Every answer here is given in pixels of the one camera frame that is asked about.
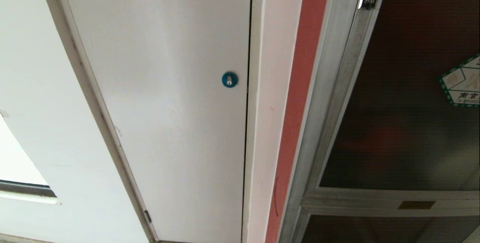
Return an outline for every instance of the pink wall trim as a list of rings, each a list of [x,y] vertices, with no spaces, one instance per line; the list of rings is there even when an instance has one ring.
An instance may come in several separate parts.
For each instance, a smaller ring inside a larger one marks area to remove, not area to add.
[[[303,0],[265,243],[278,241],[327,0]]]

